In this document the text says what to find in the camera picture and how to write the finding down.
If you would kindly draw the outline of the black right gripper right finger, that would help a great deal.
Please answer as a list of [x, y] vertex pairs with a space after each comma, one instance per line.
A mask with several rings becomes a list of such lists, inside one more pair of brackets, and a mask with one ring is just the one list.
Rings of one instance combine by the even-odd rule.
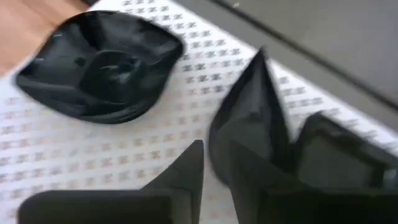
[[240, 143], [230, 159], [239, 223], [397, 223], [396, 190], [314, 188]]

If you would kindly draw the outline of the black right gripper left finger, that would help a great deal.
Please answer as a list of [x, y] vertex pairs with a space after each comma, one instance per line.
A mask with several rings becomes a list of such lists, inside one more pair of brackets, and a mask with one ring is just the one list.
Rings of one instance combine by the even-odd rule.
[[204, 145], [194, 140], [141, 189], [49, 190], [25, 199], [18, 224], [198, 224]]

